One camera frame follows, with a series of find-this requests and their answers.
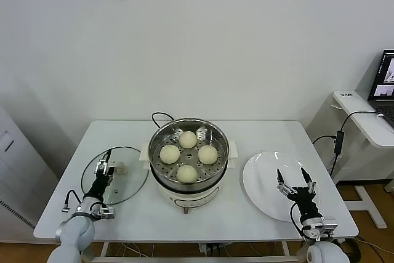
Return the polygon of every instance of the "white plate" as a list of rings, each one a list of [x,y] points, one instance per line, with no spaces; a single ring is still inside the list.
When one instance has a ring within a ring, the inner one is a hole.
[[[278,185],[276,169],[281,171],[286,185],[306,186],[301,173],[302,166],[300,161],[283,152],[262,152],[254,155],[247,161],[243,170],[243,183],[247,195],[265,214],[281,221],[291,222],[290,207],[294,202],[288,200],[276,188]],[[315,190],[316,196],[313,201],[319,206],[318,184]],[[294,208],[293,217],[296,222],[299,222],[298,207]]]

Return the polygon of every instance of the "wooden floor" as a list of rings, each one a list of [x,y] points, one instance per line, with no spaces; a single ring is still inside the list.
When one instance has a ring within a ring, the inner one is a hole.
[[[366,185],[370,197],[375,202],[378,210],[387,223],[387,229],[377,229],[367,212],[352,212],[352,216],[360,230],[360,237],[371,243],[379,245],[391,252],[394,252],[394,195],[386,193],[383,185]],[[352,186],[339,186],[339,192],[344,200],[357,200],[358,196]],[[361,263],[381,262],[377,254],[369,245],[358,243],[361,250]],[[137,244],[141,252],[151,256],[152,244]],[[98,256],[102,243],[92,244],[92,252]],[[283,250],[280,243],[252,243],[252,246],[263,255],[281,255]],[[0,243],[0,262],[1,263],[42,263],[46,262],[50,252],[56,246],[52,245],[20,245],[10,243]],[[292,254],[300,248],[299,241],[289,243]],[[247,243],[232,243],[226,247],[231,256],[256,256],[256,253]],[[385,263],[394,262],[394,255],[379,251]],[[138,254],[124,248],[119,243],[112,243],[108,248],[107,256],[138,256]],[[220,250],[220,255],[226,257],[225,250]],[[204,257],[198,249],[196,243],[159,243],[155,244],[155,257]],[[213,253],[214,257],[219,256],[217,250]]]

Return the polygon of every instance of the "laptop keyboard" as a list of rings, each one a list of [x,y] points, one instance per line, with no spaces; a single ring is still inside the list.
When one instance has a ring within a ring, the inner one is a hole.
[[[391,120],[394,120],[394,105],[392,106],[378,106],[378,111],[382,112],[384,116],[387,116]]]

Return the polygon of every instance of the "steamed bun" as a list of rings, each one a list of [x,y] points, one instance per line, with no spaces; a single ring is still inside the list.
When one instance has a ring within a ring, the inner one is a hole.
[[[202,146],[198,151],[198,159],[203,164],[214,164],[217,161],[216,148],[210,145]]]
[[[197,144],[197,136],[194,132],[183,132],[179,137],[182,148],[193,148]]]
[[[184,165],[178,168],[177,180],[183,183],[193,183],[198,179],[197,171],[193,166]]]
[[[175,145],[166,145],[160,150],[160,159],[166,164],[175,163],[179,156],[179,149]]]

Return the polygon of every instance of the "cable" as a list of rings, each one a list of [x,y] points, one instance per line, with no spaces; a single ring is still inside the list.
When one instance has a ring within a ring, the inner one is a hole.
[[[318,138],[316,138],[313,142],[312,142],[312,145],[314,145],[317,141],[319,141],[320,139],[323,139],[323,138],[332,138],[332,139],[336,139],[336,136],[330,136],[330,135],[324,135],[324,136],[320,136],[320,137],[318,137]]]
[[[357,237],[360,238],[360,239],[358,240],[357,238],[354,238],[354,240],[360,241],[360,242],[362,242],[362,243],[366,243],[366,244],[368,244],[368,245],[371,245],[371,246],[374,246],[375,248],[380,249],[380,250],[383,251],[383,252],[386,252],[386,253],[389,253],[389,254],[394,255],[394,252],[387,251],[386,249],[383,249],[383,248],[381,248],[380,246],[374,245],[373,243],[370,243],[369,241],[366,241],[364,238],[362,238],[362,237],[360,237],[360,236],[357,236]]]
[[[373,113],[379,113],[378,111],[355,111],[355,112],[351,112],[345,119],[344,123],[342,123],[342,126],[340,127],[340,131],[342,132],[345,126],[346,121],[351,117],[351,115],[353,114],[357,114],[357,113],[365,113],[365,114],[373,114]]]
[[[253,250],[253,252],[255,252],[256,254],[258,254],[260,257],[263,257],[264,255],[261,255],[258,251],[256,251],[253,246],[251,245],[251,243],[248,243],[248,245],[251,247],[251,249]]]
[[[126,248],[126,249],[129,249],[130,251],[133,251],[133,252],[135,252],[135,253],[137,253],[137,254],[139,254],[140,255],[140,257],[146,257],[146,258],[149,258],[149,256],[147,256],[147,255],[145,255],[144,253],[141,253],[141,250],[140,250],[140,248],[135,244],[135,243],[132,243],[136,248],[137,248],[137,250],[138,251],[136,251],[135,249],[133,249],[133,248],[130,248],[127,244],[125,244],[125,243],[122,243],[122,245]]]
[[[329,167],[329,168],[327,168],[327,172],[328,173],[330,173],[332,171],[332,165]]]
[[[91,204],[89,210],[91,211],[91,210],[93,209],[93,207],[94,207],[95,205],[97,205],[97,204],[102,205],[103,208],[106,208],[106,207],[107,207],[107,205],[106,205],[105,203],[102,203],[101,201],[96,201],[95,203],[92,203],[92,204]]]
[[[116,253],[116,257],[119,256],[119,253],[121,252],[122,247],[123,247],[123,245],[121,244],[121,247],[118,249],[118,252]]]
[[[226,255],[227,255],[228,257],[231,258],[230,254],[228,253],[228,251],[227,251],[227,249],[226,249],[226,246],[223,245],[223,249],[224,249],[224,251],[226,252]]]
[[[166,116],[170,117],[171,120],[175,120],[170,114],[168,114],[168,113],[166,113],[166,112],[153,112],[153,113],[152,113],[152,121],[154,122],[154,124],[155,124],[158,128],[160,128],[161,126],[160,126],[160,125],[156,122],[156,120],[155,120],[155,115],[157,115],[157,114],[166,115]]]
[[[341,248],[342,252],[349,258],[350,263],[359,263],[361,260],[361,251],[357,242],[352,238],[345,238],[341,243],[333,240],[332,243]]]
[[[308,235],[306,235],[305,233],[303,233],[303,232],[301,231],[301,229],[298,228],[296,222],[294,222],[294,218],[293,218],[293,209],[294,209],[294,207],[296,206],[296,204],[297,204],[297,203],[293,203],[293,205],[292,205],[291,208],[290,208],[290,219],[291,219],[291,222],[293,223],[295,229],[297,229],[298,233],[299,233],[302,237],[305,237],[305,238],[307,238],[307,239],[309,239],[309,240],[315,241],[314,238],[309,237]]]
[[[272,255],[275,254],[275,249],[276,249],[276,241],[273,242]]]
[[[71,190],[69,190],[69,191],[67,192],[66,200],[65,200],[65,202],[64,202],[65,204],[68,204],[68,201],[69,201],[69,199],[70,199],[70,193],[74,194],[76,200],[78,200],[78,203],[81,203],[81,200],[79,199],[78,194],[76,194],[76,192],[74,191],[74,189],[71,189]]]
[[[126,253],[126,250],[127,250],[127,247],[126,247],[126,246],[124,246],[124,250],[123,250],[122,257],[124,257],[124,254]]]
[[[383,260],[382,256],[379,254],[379,252],[378,252],[373,246],[371,246],[370,244],[368,244],[368,245],[371,247],[371,249],[374,250],[374,252],[378,255],[378,257],[380,258],[380,260],[381,260],[383,263],[385,263],[385,261]]]
[[[211,255],[209,257],[212,257],[212,255],[214,254],[214,244],[213,243],[208,243],[207,247],[211,251]]]
[[[331,172],[330,172],[330,177],[332,177],[332,173],[334,172],[335,165],[337,164],[338,156],[339,156],[339,154],[335,154],[335,159],[334,159],[334,163],[332,164],[332,169],[331,169]]]
[[[217,248],[217,252],[219,253],[219,257],[221,257],[221,255],[220,255],[220,243],[214,243],[214,245]]]

